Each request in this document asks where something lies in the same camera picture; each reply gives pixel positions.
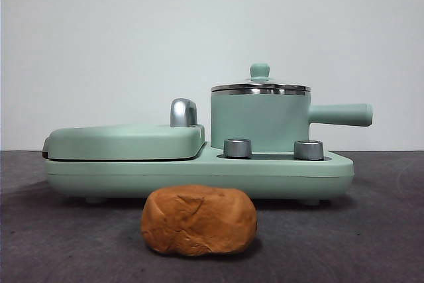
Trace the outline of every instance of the silver handle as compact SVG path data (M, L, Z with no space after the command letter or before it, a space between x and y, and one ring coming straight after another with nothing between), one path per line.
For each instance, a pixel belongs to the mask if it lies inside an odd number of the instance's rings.
M171 127L197 125L196 103L189 99L175 99L171 104Z

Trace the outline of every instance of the appliance foot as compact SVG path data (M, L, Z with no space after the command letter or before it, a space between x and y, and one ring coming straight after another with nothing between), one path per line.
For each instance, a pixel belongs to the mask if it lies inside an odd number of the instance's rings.
M299 199L297 202L309 206L319 205L319 199Z
M90 204L97 204L106 202L107 198L99 198L99 197L86 197L85 202Z

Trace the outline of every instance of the bread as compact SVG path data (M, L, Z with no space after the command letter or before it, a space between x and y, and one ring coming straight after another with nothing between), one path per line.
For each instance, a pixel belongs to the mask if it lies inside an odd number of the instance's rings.
M256 210L242 191L187 185L152 192L141 233L153 250L187 256L239 253L256 233Z

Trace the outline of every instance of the pot handle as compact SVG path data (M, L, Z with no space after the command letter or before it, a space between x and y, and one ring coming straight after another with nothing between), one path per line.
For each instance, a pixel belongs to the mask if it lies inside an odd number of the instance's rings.
M371 104L311 105L309 122L351 126L372 124Z

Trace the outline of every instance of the stainless steel rim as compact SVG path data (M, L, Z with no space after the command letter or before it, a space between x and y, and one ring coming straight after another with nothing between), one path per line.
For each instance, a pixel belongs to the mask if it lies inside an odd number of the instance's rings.
M227 85L218 85L212 87L211 91L223 91L223 90L235 90L235 89L287 89L295 91L307 91L310 92L311 88L302 85L291 85L291 84L271 84L271 83L261 83L261 82L252 82L245 84L227 84Z
M221 91L212 91L214 95L247 95L247 94L274 94L274 95L301 95L310 96L309 91L300 91L297 89L224 89Z

